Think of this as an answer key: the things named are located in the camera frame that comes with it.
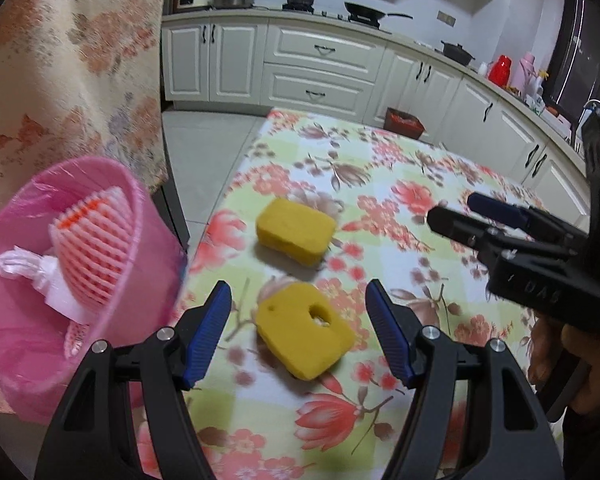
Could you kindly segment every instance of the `tile floor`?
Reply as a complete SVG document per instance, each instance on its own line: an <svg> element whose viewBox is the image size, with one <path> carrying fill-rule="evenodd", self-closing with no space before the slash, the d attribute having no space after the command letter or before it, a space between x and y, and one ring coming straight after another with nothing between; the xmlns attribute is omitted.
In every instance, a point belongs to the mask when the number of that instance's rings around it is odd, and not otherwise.
<svg viewBox="0 0 600 480"><path fill-rule="evenodd" d="M204 112L165 112L162 119L189 226L189 254L193 255L225 186L265 119ZM45 431L45 427L22 422L15 415L0 414L0 445L29 479L33 478Z"/></svg>
<svg viewBox="0 0 600 480"><path fill-rule="evenodd" d="M191 236L190 253L264 122L263 117L237 114L162 114L173 177Z"/></svg>

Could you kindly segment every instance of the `red thermos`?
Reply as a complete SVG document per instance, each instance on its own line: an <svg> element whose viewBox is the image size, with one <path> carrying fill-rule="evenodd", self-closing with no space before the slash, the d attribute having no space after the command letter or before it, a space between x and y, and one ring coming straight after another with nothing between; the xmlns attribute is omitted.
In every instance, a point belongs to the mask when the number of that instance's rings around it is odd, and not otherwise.
<svg viewBox="0 0 600 480"><path fill-rule="evenodd" d="M509 76L511 76L511 60L507 56L500 56L489 72L489 81L504 87L509 82Z"/></svg>

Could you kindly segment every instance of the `red basket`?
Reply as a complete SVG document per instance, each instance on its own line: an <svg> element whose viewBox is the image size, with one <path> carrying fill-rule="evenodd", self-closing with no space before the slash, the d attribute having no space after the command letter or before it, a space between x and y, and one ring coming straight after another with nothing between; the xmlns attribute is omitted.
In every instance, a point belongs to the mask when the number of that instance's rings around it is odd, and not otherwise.
<svg viewBox="0 0 600 480"><path fill-rule="evenodd" d="M425 128L420 120L411 114L387 108L384 116L384 127L388 132L418 140Z"/></svg>

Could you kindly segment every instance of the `wall outlet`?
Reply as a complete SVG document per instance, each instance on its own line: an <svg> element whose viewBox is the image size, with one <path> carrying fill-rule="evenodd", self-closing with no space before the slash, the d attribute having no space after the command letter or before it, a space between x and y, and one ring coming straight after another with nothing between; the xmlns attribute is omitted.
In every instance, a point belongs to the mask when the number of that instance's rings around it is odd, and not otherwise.
<svg viewBox="0 0 600 480"><path fill-rule="evenodd" d="M456 19L453 16L451 16L450 14L445 14L441 10L438 11L438 19L442 23L446 23L450 27L453 27L456 24Z"/></svg>

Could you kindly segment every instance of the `drawer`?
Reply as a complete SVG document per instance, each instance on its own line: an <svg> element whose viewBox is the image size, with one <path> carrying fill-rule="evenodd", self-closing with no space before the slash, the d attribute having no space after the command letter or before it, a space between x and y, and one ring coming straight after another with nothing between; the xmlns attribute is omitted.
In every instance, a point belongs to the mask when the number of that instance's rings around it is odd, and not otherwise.
<svg viewBox="0 0 600 480"><path fill-rule="evenodd" d="M373 88L338 74L265 63L260 104L361 121Z"/></svg>
<svg viewBox="0 0 600 480"><path fill-rule="evenodd" d="M352 33L333 33L333 27L312 24L269 25L268 63L326 70L364 81L375 82L386 42Z"/></svg>

